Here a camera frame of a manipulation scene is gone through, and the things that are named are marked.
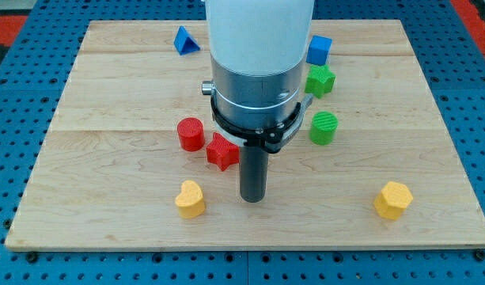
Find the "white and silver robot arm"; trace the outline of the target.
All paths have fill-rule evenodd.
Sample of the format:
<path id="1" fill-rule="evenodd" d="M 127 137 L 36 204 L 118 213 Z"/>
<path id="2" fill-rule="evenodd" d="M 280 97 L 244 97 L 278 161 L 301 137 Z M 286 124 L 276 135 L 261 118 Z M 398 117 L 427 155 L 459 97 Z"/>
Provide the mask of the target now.
<path id="1" fill-rule="evenodd" d="M 215 108 L 244 129 L 288 119 L 299 101 L 313 0 L 206 0 Z"/>

